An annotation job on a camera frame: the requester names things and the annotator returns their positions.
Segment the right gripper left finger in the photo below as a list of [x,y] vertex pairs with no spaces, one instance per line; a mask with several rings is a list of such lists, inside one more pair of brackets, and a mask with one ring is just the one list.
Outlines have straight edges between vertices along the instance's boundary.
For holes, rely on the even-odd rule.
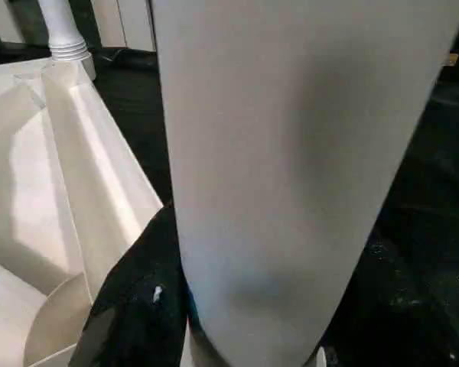
[[108,273],[69,364],[179,366],[187,313],[187,283],[169,203]]

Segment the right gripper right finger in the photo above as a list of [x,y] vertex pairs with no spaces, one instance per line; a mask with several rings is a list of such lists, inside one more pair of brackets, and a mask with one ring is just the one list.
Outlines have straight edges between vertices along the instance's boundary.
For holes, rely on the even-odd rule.
[[371,232],[323,346],[333,366],[459,366],[459,271]]

